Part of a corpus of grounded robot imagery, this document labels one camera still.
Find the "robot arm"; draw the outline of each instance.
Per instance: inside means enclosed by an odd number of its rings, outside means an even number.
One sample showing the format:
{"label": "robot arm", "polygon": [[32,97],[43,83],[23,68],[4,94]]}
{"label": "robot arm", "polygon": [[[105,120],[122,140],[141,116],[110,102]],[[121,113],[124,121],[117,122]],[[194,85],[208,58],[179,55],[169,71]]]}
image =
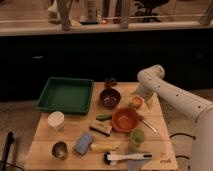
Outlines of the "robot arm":
{"label": "robot arm", "polygon": [[180,89],[162,80],[162,66],[154,65],[138,73],[137,93],[144,99],[156,92],[174,108],[197,121],[196,140],[192,146],[190,167],[192,171],[213,170],[213,104],[211,101]]}

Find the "office chair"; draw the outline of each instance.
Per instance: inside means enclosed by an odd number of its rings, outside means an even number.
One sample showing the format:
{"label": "office chair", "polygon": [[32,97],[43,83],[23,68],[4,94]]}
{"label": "office chair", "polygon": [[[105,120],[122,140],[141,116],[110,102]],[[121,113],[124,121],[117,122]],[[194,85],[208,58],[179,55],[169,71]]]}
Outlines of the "office chair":
{"label": "office chair", "polygon": [[169,2],[169,0],[134,0],[136,1],[135,6],[137,7],[137,12],[135,16],[144,16],[142,22],[161,22],[157,18],[157,13],[153,13],[152,10],[156,7],[164,5]]}

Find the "floor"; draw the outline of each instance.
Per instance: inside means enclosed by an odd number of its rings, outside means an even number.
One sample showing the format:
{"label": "floor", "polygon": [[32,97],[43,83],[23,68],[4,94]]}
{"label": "floor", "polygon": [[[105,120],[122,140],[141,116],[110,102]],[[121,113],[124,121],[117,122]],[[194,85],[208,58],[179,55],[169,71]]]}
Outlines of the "floor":
{"label": "floor", "polygon": [[[207,10],[211,0],[170,0],[168,3],[154,8],[153,12],[163,21],[196,21]],[[50,0],[4,0],[0,3],[0,28],[17,27],[51,27],[47,9]],[[102,1],[96,0],[97,10],[102,13]],[[116,1],[111,1],[108,19],[114,18]],[[73,0],[70,17],[79,22],[84,11],[83,0]],[[138,9],[135,1],[131,1],[130,22],[140,22],[135,18]]]}
{"label": "floor", "polygon": [[[191,92],[213,100],[213,89],[194,90]],[[11,146],[8,162],[20,167],[24,166],[41,115],[35,109],[36,102],[36,100],[33,100],[0,103],[0,155],[2,155],[7,133],[12,131],[15,143]],[[194,135],[194,122],[161,98],[160,104],[170,135],[174,133]],[[190,156],[192,139],[187,136],[174,136],[172,143],[176,155]],[[188,160],[177,158],[177,161],[179,171],[187,171]]]}

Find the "green plastic tray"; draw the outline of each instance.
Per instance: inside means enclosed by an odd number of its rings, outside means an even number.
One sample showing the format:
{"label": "green plastic tray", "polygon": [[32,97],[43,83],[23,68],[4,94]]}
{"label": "green plastic tray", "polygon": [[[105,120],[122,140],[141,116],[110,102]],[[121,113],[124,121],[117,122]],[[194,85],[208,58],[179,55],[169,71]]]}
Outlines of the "green plastic tray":
{"label": "green plastic tray", "polygon": [[86,115],[90,107],[93,85],[94,81],[89,79],[50,77],[36,109]]}

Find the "green cup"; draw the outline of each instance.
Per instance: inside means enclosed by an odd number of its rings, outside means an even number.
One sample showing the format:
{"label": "green cup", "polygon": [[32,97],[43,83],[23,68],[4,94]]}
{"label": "green cup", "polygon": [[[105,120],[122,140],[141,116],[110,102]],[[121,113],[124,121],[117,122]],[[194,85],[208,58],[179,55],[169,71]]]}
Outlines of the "green cup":
{"label": "green cup", "polygon": [[145,134],[141,129],[133,129],[130,133],[130,142],[134,146],[140,146],[145,141]]}

